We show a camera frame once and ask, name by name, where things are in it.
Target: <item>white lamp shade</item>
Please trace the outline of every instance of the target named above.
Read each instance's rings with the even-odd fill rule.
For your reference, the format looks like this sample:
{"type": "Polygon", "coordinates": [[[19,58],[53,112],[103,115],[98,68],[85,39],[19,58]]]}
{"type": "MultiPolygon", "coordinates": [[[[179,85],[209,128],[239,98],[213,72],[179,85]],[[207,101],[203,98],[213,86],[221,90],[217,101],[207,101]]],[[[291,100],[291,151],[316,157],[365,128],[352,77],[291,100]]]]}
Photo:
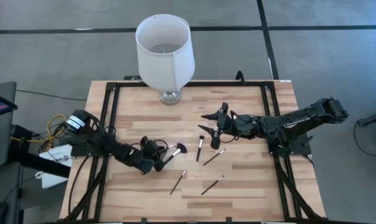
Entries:
{"type": "Polygon", "coordinates": [[[150,87],[177,91],[194,75],[190,29],[180,17],[159,14],[145,19],[137,28],[136,44],[139,75],[150,87]],[[173,50],[166,52],[167,47],[173,50]]]}

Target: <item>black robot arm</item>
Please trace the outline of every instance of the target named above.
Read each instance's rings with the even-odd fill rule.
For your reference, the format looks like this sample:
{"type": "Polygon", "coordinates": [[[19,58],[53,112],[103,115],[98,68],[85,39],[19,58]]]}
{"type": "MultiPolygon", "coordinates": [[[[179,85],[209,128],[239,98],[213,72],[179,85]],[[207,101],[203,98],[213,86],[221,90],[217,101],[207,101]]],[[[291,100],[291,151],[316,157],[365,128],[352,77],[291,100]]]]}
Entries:
{"type": "Polygon", "coordinates": [[[233,136],[232,140],[265,138],[272,144],[288,147],[292,141],[309,130],[324,123],[341,123],[348,117],[339,100],[333,98],[318,100],[306,108],[281,116],[238,115],[231,111],[229,117],[227,111],[228,104],[222,103],[216,113],[202,116],[217,121],[215,129],[199,125],[212,136],[210,145],[213,149],[220,147],[221,134],[233,136]]]}
{"type": "Polygon", "coordinates": [[[98,118],[84,110],[73,112],[66,121],[66,127],[75,135],[75,138],[68,141],[71,146],[90,147],[106,155],[112,155],[117,161],[139,169],[142,174],[147,174],[157,162],[161,162],[167,150],[160,150],[163,147],[158,147],[146,137],[143,137],[139,144],[141,149],[118,142],[114,133],[106,132],[98,118]]]}

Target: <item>black cable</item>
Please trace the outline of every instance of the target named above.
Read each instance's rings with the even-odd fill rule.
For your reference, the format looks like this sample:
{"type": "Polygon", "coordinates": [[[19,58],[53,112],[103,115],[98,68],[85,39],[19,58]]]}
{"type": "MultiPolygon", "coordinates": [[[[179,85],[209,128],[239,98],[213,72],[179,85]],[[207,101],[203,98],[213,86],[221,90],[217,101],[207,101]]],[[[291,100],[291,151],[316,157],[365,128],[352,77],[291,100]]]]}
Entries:
{"type": "Polygon", "coordinates": [[[38,153],[44,152],[44,148],[47,147],[48,143],[50,140],[45,140],[45,142],[40,146],[39,150],[37,151],[38,153]]]}
{"type": "Polygon", "coordinates": [[[3,202],[6,202],[8,196],[9,196],[9,195],[12,193],[12,191],[14,191],[17,187],[19,187],[19,186],[20,186],[21,184],[23,184],[24,182],[27,182],[27,181],[32,180],[32,179],[34,179],[34,178],[36,178],[36,176],[31,177],[31,178],[29,178],[29,179],[26,179],[26,180],[24,180],[24,181],[18,183],[17,185],[15,185],[15,186],[14,186],[14,187],[8,192],[8,194],[7,194],[7,196],[4,198],[4,201],[3,201],[3,202]]]}
{"type": "Polygon", "coordinates": [[[63,131],[62,131],[63,133],[64,133],[64,135],[62,136],[62,137],[65,137],[65,136],[74,136],[73,134],[70,134],[66,129],[64,129],[63,131]]]}
{"type": "Polygon", "coordinates": [[[77,173],[76,173],[76,176],[75,176],[75,179],[73,180],[73,184],[72,184],[72,187],[70,188],[70,193],[69,193],[69,204],[68,204],[68,214],[70,215],[70,204],[72,202],[72,193],[73,193],[73,188],[75,187],[75,184],[76,184],[76,180],[77,180],[77,176],[78,174],[80,173],[80,170],[82,169],[84,163],[86,163],[88,159],[88,156],[86,158],[84,158],[83,162],[80,164],[80,166],[78,167],[77,169],[77,173]]]}
{"type": "Polygon", "coordinates": [[[44,144],[46,144],[46,142],[44,142],[43,144],[39,144],[39,143],[35,143],[35,142],[30,142],[30,143],[34,143],[34,144],[37,144],[39,145],[39,149],[37,150],[37,153],[40,154],[41,151],[43,151],[43,148],[44,148],[44,144]]]}
{"type": "Polygon", "coordinates": [[[106,177],[106,164],[101,165],[100,171],[98,171],[96,177],[94,178],[93,183],[87,188],[87,191],[84,193],[82,199],[77,203],[76,207],[66,216],[63,220],[76,220],[80,212],[83,210],[83,207],[87,204],[91,198],[94,190],[98,184],[106,177]]]}
{"type": "Polygon", "coordinates": [[[54,133],[51,134],[51,136],[53,136],[54,138],[56,139],[62,139],[63,137],[65,137],[66,135],[69,135],[69,133],[66,131],[66,128],[65,128],[65,123],[60,123],[55,129],[54,129],[54,133]],[[63,135],[62,136],[56,136],[55,134],[57,134],[58,132],[60,132],[62,130],[62,133],[63,135]]]}
{"type": "Polygon", "coordinates": [[[110,132],[110,130],[108,130],[108,134],[116,136],[116,128],[114,126],[107,126],[104,128],[104,130],[106,131],[106,129],[112,129],[114,132],[110,132]]]}
{"type": "Polygon", "coordinates": [[[355,140],[355,143],[357,144],[357,147],[358,147],[363,153],[365,153],[366,155],[368,155],[368,156],[375,156],[375,157],[376,157],[376,154],[371,154],[371,153],[369,153],[369,152],[365,152],[365,151],[360,147],[360,145],[358,144],[357,136],[355,135],[355,130],[357,129],[357,125],[358,125],[358,122],[355,122],[355,125],[354,125],[354,140],[355,140]]]}
{"type": "Polygon", "coordinates": [[[136,145],[139,145],[140,150],[143,149],[143,146],[142,146],[140,143],[133,143],[133,144],[131,144],[131,145],[129,145],[129,146],[130,146],[130,147],[133,147],[133,146],[136,146],[136,145]]]}
{"type": "Polygon", "coordinates": [[[230,142],[232,142],[233,140],[235,140],[235,136],[234,136],[231,140],[226,141],[226,142],[220,139],[220,142],[222,142],[222,143],[230,143],[230,142]]]}
{"type": "Polygon", "coordinates": [[[274,136],[273,136],[273,138],[271,139],[271,142],[273,142],[273,141],[275,140],[276,136],[278,135],[278,131],[283,127],[284,123],[285,123],[287,120],[289,120],[289,119],[290,119],[290,117],[285,118],[285,119],[281,122],[281,124],[278,125],[278,127],[277,127],[277,129],[276,129],[276,131],[275,131],[275,133],[274,133],[274,136]]]}
{"type": "Polygon", "coordinates": [[[55,162],[60,163],[49,151],[47,151],[46,153],[50,154],[50,156],[54,159],[55,162]]]}
{"type": "Polygon", "coordinates": [[[155,153],[153,153],[153,154],[150,155],[150,156],[145,156],[145,155],[144,155],[144,152],[143,152],[143,150],[142,150],[142,149],[143,149],[143,146],[141,146],[140,143],[134,143],[134,144],[131,144],[130,146],[133,146],[133,145],[135,145],[135,144],[139,144],[139,145],[141,146],[141,155],[142,155],[144,158],[147,158],[147,159],[152,159],[156,154],[159,154],[160,152],[165,151],[165,153],[164,153],[163,155],[160,155],[159,160],[158,160],[157,162],[155,162],[155,164],[157,164],[157,163],[159,163],[159,162],[161,162],[161,161],[163,160],[164,156],[166,156],[167,150],[169,150],[169,145],[168,145],[168,143],[167,143],[165,140],[162,140],[162,139],[153,140],[153,142],[158,142],[158,141],[163,142],[163,143],[166,145],[165,148],[163,148],[163,149],[159,149],[158,151],[156,151],[155,153]]]}
{"type": "MultiPolygon", "coordinates": [[[[52,125],[49,129],[52,129],[53,127],[58,126],[58,125],[60,125],[60,124],[62,124],[62,123],[63,123],[63,122],[58,123],[58,124],[54,124],[54,125],[52,125]]],[[[41,137],[41,135],[47,133],[47,131],[43,131],[42,133],[35,133],[34,131],[31,131],[31,132],[33,133],[33,136],[32,136],[32,137],[34,137],[34,138],[39,138],[39,137],[41,137]]]]}
{"type": "Polygon", "coordinates": [[[69,97],[63,97],[63,96],[55,96],[55,95],[50,95],[50,94],[46,94],[46,93],[38,93],[38,92],[27,91],[27,90],[16,90],[16,91],[19,91],[19,92],[22,92],[22,93],[32,93],[32,94],[37,94],[37,95],[43,95],[43,96],[49,96],[49,97],[54,97],[54,98],[60,98],[60,99],[64,99],[64,100],[87,101],[87,100],[84,100],[84,99],[76,99],[76,98],[69,98],[69,97]]]}

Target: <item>wooden table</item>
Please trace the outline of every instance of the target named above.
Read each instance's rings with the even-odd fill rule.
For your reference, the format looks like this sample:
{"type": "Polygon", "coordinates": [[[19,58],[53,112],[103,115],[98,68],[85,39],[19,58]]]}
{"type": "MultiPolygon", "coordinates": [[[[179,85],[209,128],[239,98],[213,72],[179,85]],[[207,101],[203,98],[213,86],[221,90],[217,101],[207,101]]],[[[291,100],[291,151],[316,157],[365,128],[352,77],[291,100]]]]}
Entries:
{"type": "MultiPolygon", "coordinates": [[[[97,117],[101,114],[105,85],[103,81],[92,82],[88,95],[85,109],[97,117]]],[[[275,87],[281,114],[298,109],[292,83],[275,81],[275,87]]],[[[268,99],[273,111],[270,95],[268,99]]],[[[210,136],[197,125],[215,127],[215,121],[200,116],[214,113],[223,101],[238,114],[265,114],[260,88],[255,86],[184,87],[181,102],[174,106],[163,105],[152,88],[121,88],[115,122],[117,140],[134,143],[145,135],[169,144],[181,142],[188,153],[176,156],[163,171],[153,169],[147,175],[110,159],[100,221],[139,222],[142,217],[149,222],[222,222],[225,217],[235,221],[284,220],[274,162],[264,139],[239,139],[222,144],[220,149],[225,148],[225,153],[203,166],[217,151],[210,148],[210,136]],[[205,141],[200,161],[196,162],[199,135],[204,135],[205,141]],[[169,195],[184,169],[187,174],[169,195]],[[225,178],[201,195],[221,175],[225,178]]],[[[324,215],[313,166],[303,156],[291,156],[291,160],[297,189],[315,212],[324,215]]],[[[83,158],[77,158],[73,162],[60,218],[67,216],[70,188],[82,161],[83,158]]],[[[90,166],[91,159],[77,177],[72,208],[86,191],[90,166]]],[[[291,196],[286,191],[289,211],[294,217],[291,196]]],[[[93,217],[95,201],[96,192],[89,218],[93,217]]]]}

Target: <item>brush handle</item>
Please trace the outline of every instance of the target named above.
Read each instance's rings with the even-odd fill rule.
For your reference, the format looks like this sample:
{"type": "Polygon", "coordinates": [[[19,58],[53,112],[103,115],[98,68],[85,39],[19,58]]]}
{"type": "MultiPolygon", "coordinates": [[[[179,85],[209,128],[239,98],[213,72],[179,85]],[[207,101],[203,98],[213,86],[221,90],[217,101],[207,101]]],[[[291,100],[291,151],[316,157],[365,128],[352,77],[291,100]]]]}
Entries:
{"type": "Polygon", "coordinates": [[[178,179],[177,183],[175,184],[175,186],[173,187],[173,189],[171,190],[170,192],[170,195],[173,194],[173,191],[176,189],[178,183],[180,182],[180,180],[182,179],[183,175],[180,176],[180,179],[178,179]]]}
{"type": "Polygon", "coordinates": [[[205,164],[203,164],[203,166],[206,166],[206,164],[208,164],[210,161],[212,161],[214,158],[216,158],[219,155],[220,155],[220,153],[217,153],[215,156],[213,156],[213,158],[211,158],[211,159],[209,159],[209,161],[205,162],[205,164]]]}
{"type": "Polygon", "coordinates": [[[200,148],[200,147],[198,148],[198,154],[196,155],[196,162],[199,161],[199,156],[200,156],[200,150],[201,150],[201,149],[202,149],[202,148],[200,148]]]}
{"type": "Polygon", "coordinates": [[[164,161],[164,165],[166,165],[168,162],[170,162],[170,160],[174,158],[174,156],[170,156],[166,159],[166,161],[164,161]]]}
{"type": "Polygon", "coordinates": [[[217,184],[217,182],[218,182],[218,180],[216,180],[210,187],[208,187],[203,193],[202,193],[202,195],[203,194],[205,194],[209,189],[211,189],[215,184],[217,184]]]}

